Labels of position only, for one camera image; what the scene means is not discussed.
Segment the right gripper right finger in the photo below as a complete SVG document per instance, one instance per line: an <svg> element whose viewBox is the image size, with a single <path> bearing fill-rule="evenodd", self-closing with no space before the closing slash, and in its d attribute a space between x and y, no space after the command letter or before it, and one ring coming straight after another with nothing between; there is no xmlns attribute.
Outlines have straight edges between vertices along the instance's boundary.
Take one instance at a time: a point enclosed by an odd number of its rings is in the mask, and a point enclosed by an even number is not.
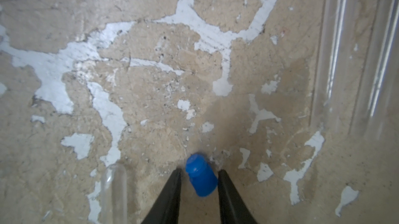
<svg viewBox="0 0 399 224"><path fill-rule="evenodd" d="M218 172L218 196L222 224L257 224L226 170Z"/></svg>

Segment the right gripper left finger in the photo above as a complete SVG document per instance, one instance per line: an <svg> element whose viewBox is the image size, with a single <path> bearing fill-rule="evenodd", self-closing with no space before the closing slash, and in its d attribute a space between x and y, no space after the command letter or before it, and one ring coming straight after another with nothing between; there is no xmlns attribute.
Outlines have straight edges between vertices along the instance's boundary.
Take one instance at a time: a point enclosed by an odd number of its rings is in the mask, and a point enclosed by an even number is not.
<svg viewBox="0 0 399 224"><path fill-rule="evenodd" d="M175 169L142 224L177 224L180 210L182 169Z"/></svg>

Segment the blue stopper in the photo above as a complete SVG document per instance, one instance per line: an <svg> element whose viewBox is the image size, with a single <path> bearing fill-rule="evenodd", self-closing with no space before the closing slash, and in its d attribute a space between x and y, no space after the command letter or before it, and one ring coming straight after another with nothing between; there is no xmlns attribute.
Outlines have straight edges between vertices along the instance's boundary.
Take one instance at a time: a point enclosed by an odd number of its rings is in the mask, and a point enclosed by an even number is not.
<svg viewBox="0 0 399 224"><path fill-rule="evenodd" d="M218 178L201 154L191 155L186 161L185 169L199 197L206 197L216 189Z"/></svg>

